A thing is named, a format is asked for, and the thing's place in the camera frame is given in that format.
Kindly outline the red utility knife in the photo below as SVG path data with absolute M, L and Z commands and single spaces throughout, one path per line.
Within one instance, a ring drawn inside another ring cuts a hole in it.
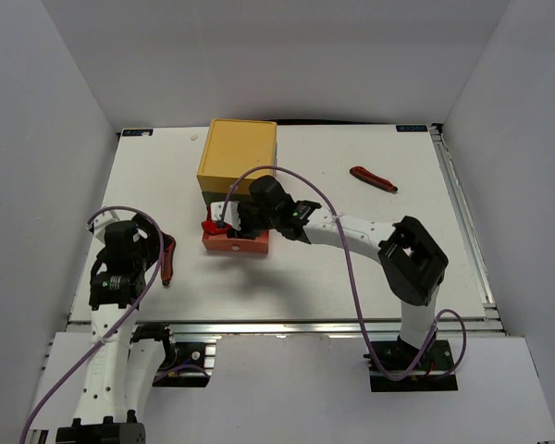
M 362 166 L 353 166 L 349 170 L 356 179 L 388 193 L 396 193 L 399 189 L 387 179 L 381 178 Z
M 218 236 L 218 235 L 227 235 L 228 232 L 232 229 L 231 225 L 227 225 L 223 222 L 216 222 L 211 219 L 206 219 L 201 223 L 203 233 L 207 234 L 208 236 Z
M 162 264 L 160 268 L 160 278 L 162 285 L 168 287 L 174 275 L 174 253 L 176 251 L 176 240 L 172 237 L 172 247 L 169 253 L 164 253 L 162 256 Z

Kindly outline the red bottom drawer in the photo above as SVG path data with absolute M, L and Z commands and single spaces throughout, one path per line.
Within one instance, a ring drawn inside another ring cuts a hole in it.
M 211 219 L 210 206 L 207 207 L 206 219 Z M 228 234 L 218 236 L 203 234 L 202 243 L 206 250 L 212 252 L 268 254 L 270 234 L 268 230 L 263 231 L 254 240 L 229 238 Z

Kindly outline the yellow top drawer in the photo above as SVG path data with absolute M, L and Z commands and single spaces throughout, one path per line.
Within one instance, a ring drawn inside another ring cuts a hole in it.
M 248 194 L 250 185 L 262 176 L 273 176 L 269 171 L 256 171 L 244 178 L 237 186 L 234 193 Z M 219 177 L 197 175 L 201 191 L 227 194 L 239 177 Z

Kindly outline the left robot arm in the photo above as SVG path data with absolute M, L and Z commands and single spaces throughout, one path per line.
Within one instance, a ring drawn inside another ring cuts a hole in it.
M 95 227 L 103 243 L 90 274 L 91 342 L 98 351 L 87 362 L 80 400 L 58 443 L 143 443 L 140 419 L 155 373 L 177 358 L 170 329 L 137 326 L 137 303 L 146 272 L 158 262 L 163 240 L 140 215 Z

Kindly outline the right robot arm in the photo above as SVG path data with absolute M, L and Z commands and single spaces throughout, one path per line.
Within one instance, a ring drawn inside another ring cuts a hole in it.
M 405 216 L 396 223 L 380 223 L 340 216 L 320 203 L 293 200 L 269 175 L 254 180 L 250 194 L 249 202 L 214 203 L 212 219 L 227 226 L 232 238 L 254 240 L 274 230 L 289 241 L 347 247 L 375 261 L 401 301 L 401 361 L 418 369 L 431 360 L 436 298 L 449 259 L 418 219 Z

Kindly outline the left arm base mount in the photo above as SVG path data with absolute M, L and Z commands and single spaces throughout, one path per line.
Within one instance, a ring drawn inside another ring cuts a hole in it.
M 162 347 L 164 359 L 154 374 L 154 387 L 205 388 L 211 371 L 204 368 L 206 344 L 204 342 L 177 341 L 166 323 L 148 323 L 136 327 L 131 343 L 140 345 L 152 339 Z

